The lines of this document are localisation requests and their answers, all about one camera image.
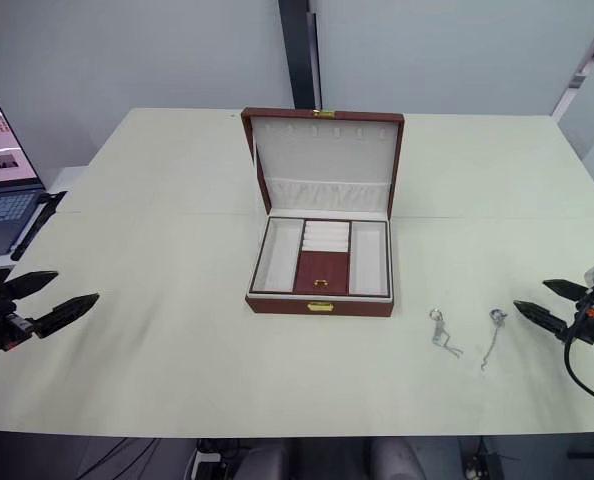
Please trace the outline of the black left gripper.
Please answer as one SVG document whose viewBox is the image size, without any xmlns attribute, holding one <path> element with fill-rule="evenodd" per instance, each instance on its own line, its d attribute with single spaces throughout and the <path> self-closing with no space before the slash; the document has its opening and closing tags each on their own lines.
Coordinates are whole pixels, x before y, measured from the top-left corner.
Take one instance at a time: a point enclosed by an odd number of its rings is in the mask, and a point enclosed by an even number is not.
<svg viewBox="0 0 594 480">
<path fill-rule="evenodd" d="M 34 334 L 48 337 L 85 315 L 98 301 L 98 293 L 74 297 L 32 322 L 16 313 L 15 300 L 26 298 L 48 285 L 57 271 L 34 271 L 7 280 L 0 286 L 0 351 L 9 351 Z"/>
</svg>

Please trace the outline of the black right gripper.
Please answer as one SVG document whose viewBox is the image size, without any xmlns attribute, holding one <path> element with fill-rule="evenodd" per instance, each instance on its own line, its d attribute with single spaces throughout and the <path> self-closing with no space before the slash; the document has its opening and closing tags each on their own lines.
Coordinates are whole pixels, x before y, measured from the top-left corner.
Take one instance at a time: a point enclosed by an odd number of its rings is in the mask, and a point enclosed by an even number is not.
<svg viewBox="0 0 594 480">
<path fill-rule="evenodd" d="M 594 285 L 587 288 L 565 279 L 544 280 L 543 284 L 558 296 L 575 302 L 573 324 L 569 326 L 564 320 L 536 303 L 514 300 L 513 305 L 519 313 L 562 342 L 578 339 L 594 344 Z"/>
</svg>

